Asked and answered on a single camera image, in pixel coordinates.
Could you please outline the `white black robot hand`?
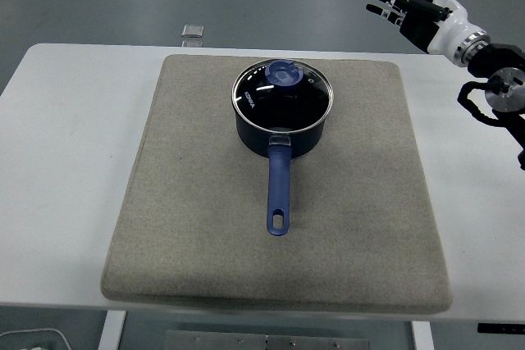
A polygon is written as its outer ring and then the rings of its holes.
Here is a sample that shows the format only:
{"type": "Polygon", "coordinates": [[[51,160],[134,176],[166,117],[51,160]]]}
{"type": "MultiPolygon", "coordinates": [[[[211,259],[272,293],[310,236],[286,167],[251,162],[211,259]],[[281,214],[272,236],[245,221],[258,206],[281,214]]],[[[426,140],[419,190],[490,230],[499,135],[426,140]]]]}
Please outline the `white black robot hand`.
{"type": "Polygon", "coordinates": [[[468,20],[457,0],[377,0],[366,9],[399,28],[412,45],[431,55],[443,55],[460,65],[468,50],[490,42],[486,31],[468,20]]]}

